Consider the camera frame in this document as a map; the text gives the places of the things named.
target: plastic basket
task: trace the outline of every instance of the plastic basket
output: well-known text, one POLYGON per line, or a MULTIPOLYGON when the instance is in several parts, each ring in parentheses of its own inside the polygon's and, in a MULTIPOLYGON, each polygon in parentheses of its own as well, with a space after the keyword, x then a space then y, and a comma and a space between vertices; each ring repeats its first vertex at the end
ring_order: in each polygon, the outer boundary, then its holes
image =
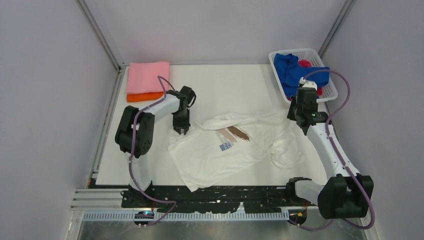
MULTIPOLYGON (((300 60, 309 61, 312 67, 325 67, 325 66, 320 56, 318 55, 317 51, 315 51, 312 48, 287 49, 287 50, 273 51, 269 54, 269 61, 271 62, 272 70, 274 71, 275 79, 279 86, 279 90, 281 91, 284 101, 290 104, 290 100, 288 100, 286 97, 286 94, 284 94, 284 90, 283 90, 283 87, 281 86, 280 78, 278 77, 276 67, 274 66, 274 58, 276 57, 276 54, 281 54, 281 55, 293 54, 299 58, 299 61, 300 60)), ((338 93, 337 93, 336 87, 334 86, 333 81, 330 77, 328 84, 322 88, 322 95, 319 96, 316 102, 317 103, 327 102, 327 101, 336 99, 337 96, 338 96, 338 93)))

